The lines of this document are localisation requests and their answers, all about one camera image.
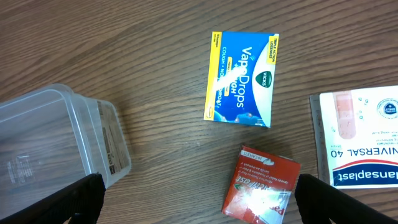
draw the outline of orange medicine box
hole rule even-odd
[[[223,213],[249,223],[280,224],[300,164],[243,146]]]

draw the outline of blue box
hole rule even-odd
[[[279,34],[213,32],[204,119],[271,127]]]

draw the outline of transparent plastic box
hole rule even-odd
[[[114,106],[54,84],[0,104],[0,219],[99,172],[131,169]]]

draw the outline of green vicks logo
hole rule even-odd
[[[270,87],[272,83],[272,75],[270,71],[261,72],[256,76],[256,81],[263,87]]]

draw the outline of brown wooden surface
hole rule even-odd
[[[214,30],[280,33],[271,129],[202,120]],[[221,214],[240,144],[316,175],[308,96],[398,85],[397,62],[396,0],[0,1],[0,101],[64,83],[118,107],[133,168],[99,223],[240,223]],[[397,189],[345,192],[398,218]]]

